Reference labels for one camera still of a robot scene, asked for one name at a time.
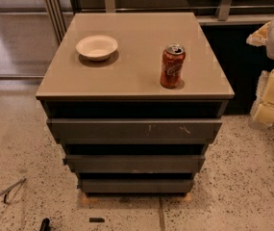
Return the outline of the grey top drawer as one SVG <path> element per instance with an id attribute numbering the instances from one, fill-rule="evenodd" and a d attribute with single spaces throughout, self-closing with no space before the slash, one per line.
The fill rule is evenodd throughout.
<path id="1" fill-rule="evenodd" d="M 62 144 L 205 144 L 214 141 L 220 119 L 48 118 Z"/>

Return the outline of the orange soda can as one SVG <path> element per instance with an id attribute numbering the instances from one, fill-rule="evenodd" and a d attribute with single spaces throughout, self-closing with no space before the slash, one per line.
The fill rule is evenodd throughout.
<path id="1" fill-rule="evenodd" d="M 162 53 L 161 85 L 168 89 L 181 83 L 181 72 L 186 58 L 186 49 L 177 43 L 168 44 Z"/>

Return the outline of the metal rod on floor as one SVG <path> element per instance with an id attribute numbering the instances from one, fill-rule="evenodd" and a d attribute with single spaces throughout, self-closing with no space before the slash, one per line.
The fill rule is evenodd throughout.
<path id="1" fill-rule="evenodd" d="M 5 204 L 7 204 L 10 194 L 13 192 L 18 192 L 19 189 L 26 183 L 26 181 L 27 181 L 26 178 L 21 178 L 17 182 L 13 183 L 12 185 L 2 190 L 0 192 L 0 199 L 2 199 Z"/>

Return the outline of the grey bottom drawer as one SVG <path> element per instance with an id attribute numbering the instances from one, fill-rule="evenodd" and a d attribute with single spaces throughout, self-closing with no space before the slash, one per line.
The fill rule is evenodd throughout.
<path id="1" fill-rule="evenodd" d="M 84 193 L 188 193 L 192 180 L 186 179 L 84 179 L 79 183 Z"/>

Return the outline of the metal vertical post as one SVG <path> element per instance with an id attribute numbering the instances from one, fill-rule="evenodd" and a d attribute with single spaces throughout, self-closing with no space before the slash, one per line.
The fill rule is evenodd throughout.
<path id="1" fill-rule="evenodd" d="M 61 44 L 66 33 L 60 0 L 43 0 L 50 18 L 57 44 Z"/>

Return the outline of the grey drawer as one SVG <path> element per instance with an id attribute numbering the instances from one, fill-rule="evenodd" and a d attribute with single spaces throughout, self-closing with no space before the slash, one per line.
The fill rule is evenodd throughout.
<path id="1" fill-rule="evenodd" d="M 186 179 L 84 179 L 79 183 L 84 193 L 188 193 L 192 180 Z"/>
<path id="2" fill-rule="evenodd" d="M 67 155 L 63 163 L 78 173 L 194 173 L 204 155 Z"/>
<path id="3" fill-rule="evenodd" d="M 220 119 L 48 118 L 62 144 L 205 144 L 214 141 Z"/>

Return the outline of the grey middle drawer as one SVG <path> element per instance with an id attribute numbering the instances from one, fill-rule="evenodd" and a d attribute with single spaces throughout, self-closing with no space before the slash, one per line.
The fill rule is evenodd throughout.
<path id="1" fill-rule="evenodd" d="M 67 155 L 63 163 L 78 173 L 194 173 L 204 155 Z"/>

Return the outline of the white paper bowl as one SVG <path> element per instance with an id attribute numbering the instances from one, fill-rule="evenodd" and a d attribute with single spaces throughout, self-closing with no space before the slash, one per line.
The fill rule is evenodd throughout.
<path id="1" fill-rule="evenodd" d="M 98 35 L 81 39 L 76 45 L 76 50 L 90 61 L 102 62 L 107 60 L 117 47 L 116 39 Z"/>

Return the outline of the small black floor block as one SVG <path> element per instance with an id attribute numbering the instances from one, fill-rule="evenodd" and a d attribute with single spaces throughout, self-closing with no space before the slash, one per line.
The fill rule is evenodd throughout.
<path id="1" fill-rule="evenodd" d="M 105 220 L 103 218 L 89 218 L 90 223 L 103 223 Z"/>

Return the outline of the grey drawer cabinet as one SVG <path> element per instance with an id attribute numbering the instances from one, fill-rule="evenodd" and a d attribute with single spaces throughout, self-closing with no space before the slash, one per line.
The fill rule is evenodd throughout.
<path id="1" fill-rule="evenodd" d="M 117 40 L 102 62 L 76 50 L 90 36 Z M 161 85 L 162 53 L 168 44 L 186 49 L 181 83 Z M 218 60 L 191 13 L 79 13 L 50 64 L 37 99 L 48 118 L 220 119 L 234 96 Z M 60 144 L 67 155 L 204 155 L 212 143 Z M 84 179 L 186 179 L 194 173 L 78 173 Z"/>

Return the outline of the black object on floor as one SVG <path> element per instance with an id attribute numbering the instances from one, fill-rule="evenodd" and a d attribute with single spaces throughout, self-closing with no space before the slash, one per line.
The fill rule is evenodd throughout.
<path id="1" fill-rule="evenodd" d="M 50 219 L 49 218 L 45 218 L 42 221 L 39 231 L 50 231 Z"/>

